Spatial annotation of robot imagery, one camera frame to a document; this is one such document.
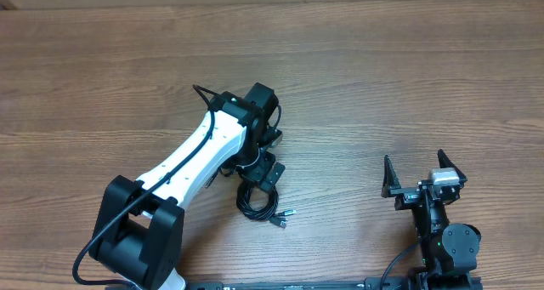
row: wood grain surface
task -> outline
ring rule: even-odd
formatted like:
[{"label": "wood grain surface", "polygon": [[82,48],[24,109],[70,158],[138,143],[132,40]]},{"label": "wood grain surface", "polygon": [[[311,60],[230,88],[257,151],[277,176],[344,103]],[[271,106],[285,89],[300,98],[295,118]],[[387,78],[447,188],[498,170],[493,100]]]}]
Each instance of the wood grain surface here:
[{"label": "wood grain surface", "polygon": [[[542,34],[544,0],[1,12],[0,288],[84,289],[71,265],[106,185],[191,134],[205,106],[190,85],[261,82],[284,111],[279,209],[298,214],[285,230],[252,222],[239,180],[217,179],[186,213],[182,276],[380,276],[416,240],[411,213],[380,197],[383,156],[415,185],[443,148],[468,176],[447,212],[483,234],[476,275],[541,289]],[[90,259],[81,272],[111,275]]]}]

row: wooden tabletop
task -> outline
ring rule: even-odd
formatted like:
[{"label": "wooden tabletop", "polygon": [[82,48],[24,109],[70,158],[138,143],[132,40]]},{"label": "wooden tabletop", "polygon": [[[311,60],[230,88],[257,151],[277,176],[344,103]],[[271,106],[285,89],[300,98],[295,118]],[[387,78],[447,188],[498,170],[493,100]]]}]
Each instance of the wooden tabletop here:
[{"label": "wooden tabletop", "polygon": [[[279,209],[298,214],[285,230],[250,221],[239,179],[217,178],[185,215],[182,276],[380,276],[416,240],[411,213],[380,197],[383,156],[416,185],[442,148],[468,176],[446,209],[482,232],[476,276],[541,289],[543,34],[544,0],[0,12],[0,288],[77,288],[107,184],[203,118],[190,85],[261,82],[283,107]],[[89,258],[81,274],[111,275]]]}]

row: small robot arm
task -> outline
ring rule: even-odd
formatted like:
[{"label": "small robot arm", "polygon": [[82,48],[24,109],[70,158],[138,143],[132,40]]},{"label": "small robot arm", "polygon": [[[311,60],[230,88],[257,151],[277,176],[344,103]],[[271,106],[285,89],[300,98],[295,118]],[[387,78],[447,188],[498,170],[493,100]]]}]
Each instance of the small robot arm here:
[{"label": "small robot arm", "polygon": [[[275,184],[285,170],[268,148],[281,141],[281,131],[269,124],[279,101],[274,90],[256,83],[244,98],[229,92],[215,94],[195,86],[208,112],[195,132],[164,162],[135,181],[122,177],[107,186],[93,232],[82,250],[131,283],[121,280],[81,284],[121,284],[144,290],[184,290],[177,273],[184,211],[198,190],[211,184],[218,172],[237,172],[242,184],[276,195]],[[213,94],[210,101],[200,90]],[[132,221],[130,214],[151,218],[149,228]]]},{"label": "small robot arm", "polygon": [[[470,272],[477,267],[482,236],[472,225],[451,224],[445,212],[445,206],[459,200],[468,179],[444,151],[438,151],[438,159],[440,168],[432,169],[427,179],[420,180],[416,187],[403,188],[389,156],[384,158],[382,197],[394,197],[395,210],[411,210],[419,240],[406,252],[419,246],[424,264],[411,269],[407,278],[394,281],[402,282],[402,289],[480,290],[481,280],[471,277]],[[380,290],[385,289],[390,268],[404,254],[391,263],[381,279],[374,279],[379,281],[376,284]]]}]

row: usb connector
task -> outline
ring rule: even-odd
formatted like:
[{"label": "usb connector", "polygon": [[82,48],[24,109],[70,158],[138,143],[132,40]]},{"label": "usb connector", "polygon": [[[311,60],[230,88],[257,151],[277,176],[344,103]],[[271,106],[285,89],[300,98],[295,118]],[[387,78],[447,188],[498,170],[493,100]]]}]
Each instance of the usb connector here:
[{"label": "usb connector", "polygon": [[286,228],[287,227],[287,220],[286,219],[282,219],[282,218],[278,218],[276,216],[272,216],[272,217],[270,217],[269,221],[273,225],[280,226],[281,228]]},{"label": "usb connector", "polygon": [[297,213],[297,210],[296,209],[289,209],[289,210],[286,210],[282,213],[277,213],[276,216],[278,217],[287,217],[287,216],[290,216],[290,215],[293,215]]}]

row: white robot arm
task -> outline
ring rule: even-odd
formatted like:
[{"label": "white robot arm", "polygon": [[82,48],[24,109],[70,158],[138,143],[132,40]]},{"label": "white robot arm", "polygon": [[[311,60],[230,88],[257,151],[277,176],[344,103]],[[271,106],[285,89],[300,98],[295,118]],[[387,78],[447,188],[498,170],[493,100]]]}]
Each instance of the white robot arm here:
[{"label": "white robot arm", "polygon": [[[211,93],[195,86],[203,99],[199,89]],[[269,147],[281,140],[277,123],[269,124],[274,110],[281,110],[274,91],[256,83],[244,98],[228,92],[213,94],[211,102],[205,99],[209,111],[202,123],[164,162],[135,181],[119,175],[110,182],[93,239],[78,255],[72,270],[77,282],[122,284],[144,290],[184,290],[185,281],[175,270],[181,250],[184,210],[220,169],[237,172],[243,185],[274,195],[277,206],[275,183],[285,167],[275,163],[275,156],[268,152]],[[149,228],[132,221],[130,213],[151,218]],[[83,280],[77,274],[77,267],[87,251],[93,259],[130,282]]]},{"label": "white robot arm", "polygon": [[[196,131],[172,155],[148,173],[144,173],[136,179],[144,182],[142,188],[149,189],[168,170],[172,170],[196,148],[210,127],[210,112],[206,114]],[[163,200],[174,197],[178,201],[178,206],[187,210],[196,192],[217,172],[218,168],[227,159],[240,151],[246,139],[246,130],[247,128],[241,126],[235,117],[224,111],[216,111],[212,138],[167,183],[162,184],[153,194]],[[148,217],[152,216],[147,212],[144,212],[144,214]]]}]

